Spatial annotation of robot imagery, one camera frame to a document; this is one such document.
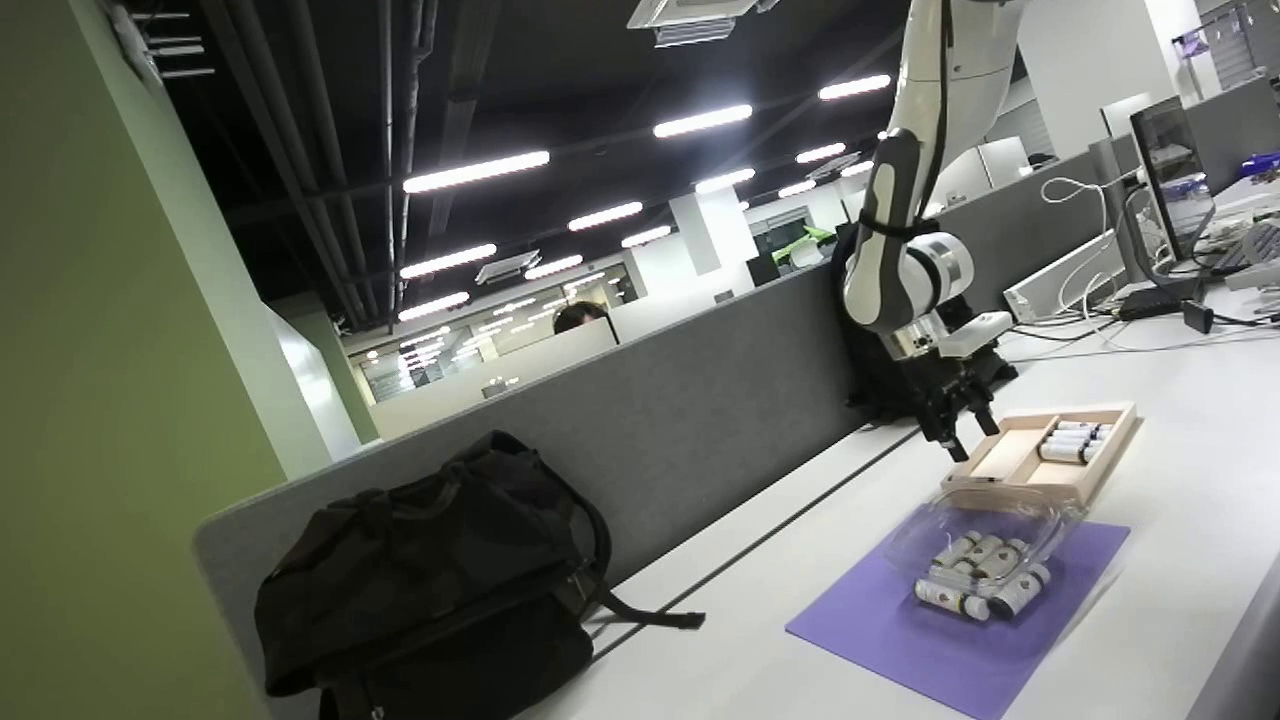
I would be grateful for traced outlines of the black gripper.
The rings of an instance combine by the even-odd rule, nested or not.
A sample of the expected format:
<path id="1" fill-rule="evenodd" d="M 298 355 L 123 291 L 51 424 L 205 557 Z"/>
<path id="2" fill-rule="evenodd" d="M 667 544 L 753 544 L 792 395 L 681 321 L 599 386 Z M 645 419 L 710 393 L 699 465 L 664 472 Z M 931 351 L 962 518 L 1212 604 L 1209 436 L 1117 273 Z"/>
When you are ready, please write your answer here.
<path id="1" fill-rule="evenodd" d="M 899 362 L 908 409 L 921 419 L 927 438 L 962 465 L 967 443 L 957 436 L 957 419 L 962 412 L 977 417 L 984 436 L 999 436 L 999 419 L 991 412 L 991 395 L 1015 381 L 1015 369 L 987 345 L 967 359 L 948 359 L 938 351 L 916 355 Z"/>

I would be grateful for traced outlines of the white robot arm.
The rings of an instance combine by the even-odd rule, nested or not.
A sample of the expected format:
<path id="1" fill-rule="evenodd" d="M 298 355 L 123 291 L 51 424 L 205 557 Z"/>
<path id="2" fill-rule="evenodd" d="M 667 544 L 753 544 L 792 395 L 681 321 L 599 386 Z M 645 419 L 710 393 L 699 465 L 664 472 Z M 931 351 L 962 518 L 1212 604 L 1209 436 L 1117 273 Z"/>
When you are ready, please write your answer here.
<path id="1" fill-rule="evenodd" d="M 886 135 L 875 145 L 857 245 L 839 266 L 842 314 L 879 345 L 904 412 L 957 465 L 957 419 L 995 436 L 991 395 L 1013 381 L 995 340 L 1009 313 L 977 313 L 967 245 L 927 215 L 938 171 L 977 147 L 1013 80 L 1028 0 L 910 0 Z"/>

